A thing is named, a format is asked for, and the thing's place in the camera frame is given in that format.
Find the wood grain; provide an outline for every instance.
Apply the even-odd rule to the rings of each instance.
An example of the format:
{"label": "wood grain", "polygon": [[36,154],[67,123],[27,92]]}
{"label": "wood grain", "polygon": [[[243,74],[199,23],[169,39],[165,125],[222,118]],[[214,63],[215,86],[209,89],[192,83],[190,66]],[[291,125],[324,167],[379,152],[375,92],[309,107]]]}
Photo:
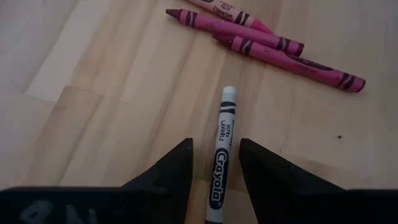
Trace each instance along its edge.
{"label": "wood grain", "polygon": [[[187,223],[203,222],[221,90],[234,85],[239,95],[226,223],[256,222],[237,157],[241,138],[347,189],[397,188],[398,3],[229,2],[278,35],[305,42],[303,57],[365,78],[365,89],[345,93],[230,52],[165,14],[167,8],[201,11],[183,0],[80,1],[69,18],[69,8],[54,7],[47,13],[62,12],[56,21],[66,26],[54,45],[56,32],[40,33],[46,44],[38,52],[52,49],[49,56],[18,57],[28,61],[21,69],[30,75],[0,74],[0,104],[7,108],[0,117],[4,124],[12,118],[1,126],[10,143],[0,152],[2,161],[12,162],[1,169],[18,173],[16,179],[2,174],[0,187],[120,186],[191,137],[195,178]],[[11,24],[2,21],[0,29]],[[37,35],[40,29],[26,30]],[[11,71],[15,64],[5,58],[16,56],[10,39],[1,37],[7,44],[0,64]]]}

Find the pink crayon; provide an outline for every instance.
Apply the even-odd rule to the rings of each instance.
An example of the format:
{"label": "pink crayon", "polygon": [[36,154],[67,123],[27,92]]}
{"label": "pink crayon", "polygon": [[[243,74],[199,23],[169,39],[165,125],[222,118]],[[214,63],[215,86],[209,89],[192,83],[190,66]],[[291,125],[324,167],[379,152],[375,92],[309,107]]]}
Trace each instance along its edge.
{"label": "pink crayon", "polygon": [[304,44],[278,37],[274,34],[267,34],[245,26],[221,20],[219,18],[200,14],[184,9],[168,9],[166,13],[178,19],[181,24],[196,27],[216,34],[240,36],[253,40],[262,45],[283,50],[287,54],[300,56],[304,49]]}
{"label": "pink crayon", "polygon": [[365,87],[366,81],[362,78],[293,55],[288,55],[283,51],[263,46],[242,37],[225,35],[214,35],[213,37],[233,51],[272,63],[288,71],[348,92],[359,93]]}
{"label": "pink crayon", "polygon": [[206,9],[207,11],[213,12],[227,21],[234,22],[236,24],[250,27],[262,32],[271,34],[272,31],[265,26],[260,20],[250,16],[249,14],[236,9],[232,5],[225,3],[220,0],[188,0],[199,7]]}

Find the white crayon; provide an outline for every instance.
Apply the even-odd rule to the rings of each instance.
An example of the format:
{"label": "white crayon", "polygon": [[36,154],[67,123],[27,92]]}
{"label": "white crayon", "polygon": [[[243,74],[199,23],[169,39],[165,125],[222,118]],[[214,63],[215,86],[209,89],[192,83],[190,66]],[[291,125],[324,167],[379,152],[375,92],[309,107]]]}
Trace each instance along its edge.
{"label": "white crayon", "polygon": [[231,150],[236,110],[235,98],[236,89],[232,86],[225,87],[221,100],[220,117],[218,119],[216,151],[211,171],[206,224],[223,222],[229,152]]}

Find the crayon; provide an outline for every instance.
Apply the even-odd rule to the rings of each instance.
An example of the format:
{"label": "crayon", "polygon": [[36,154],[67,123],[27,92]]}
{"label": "crayon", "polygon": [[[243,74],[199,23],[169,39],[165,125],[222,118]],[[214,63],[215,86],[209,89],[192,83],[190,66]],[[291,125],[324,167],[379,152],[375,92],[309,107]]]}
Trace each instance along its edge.
{"label": "crayon", "polygon": [[271,34],[272,31],[265,26],[260,20],[250,16],[249,14],[236,9],[232,5],[220,1],[220,0],[188,0],[199,7],[206,9],[207,11],[213,12],[226,19],[227,21],[234,22],[236,24],[250,27],[262,32]]}
{"label": "crayon", "polygon": [[225,35],[214,35],[213,37],[233,51],[272,63],[288,71],[348,92],[359,93],[366,84],[366,81],[362,78],[293,55],[288,55],[283,51],[263,46],[242,37]]}
{"label": "crayon", "polygon": [[228,178],[229,154],[234,130],[236,109],[236,89],[227,86],[223,90],[220,117],[216,138],[216,151],[211,171],[210,192],[206,210],[206,224],[222,223],[224,216],[224,200]]}
{"label": "crayon", "polygon": [[294,40],[250,29],[213,16],[191,12],[184,9],[168,9],[166,10],[166,13],[178,19],[178,21],[183,25],[207,30],[215,34],[244,37],[262,45],[266,45],[277,50],[283,50],[291,55],[300,56],[304,49],[304,44]]}

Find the wooden floor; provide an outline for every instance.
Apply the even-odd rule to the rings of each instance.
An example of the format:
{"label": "wooden floor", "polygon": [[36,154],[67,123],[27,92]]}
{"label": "wooden floor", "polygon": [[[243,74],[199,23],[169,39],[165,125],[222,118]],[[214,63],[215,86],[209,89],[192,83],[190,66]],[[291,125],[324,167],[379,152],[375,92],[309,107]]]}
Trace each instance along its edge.
{"label": "wooden floor", "polygon": [[398,2],[229,2],[365,89],[344,93],[230,52],[165,14],[200,11],[183,0],[3,0],[0,188],[120,186],[190,137],[187,223],[203,223],[226,85],[239,91],[226,223],[256,222],[243,137],[345,188],[398,188]]}

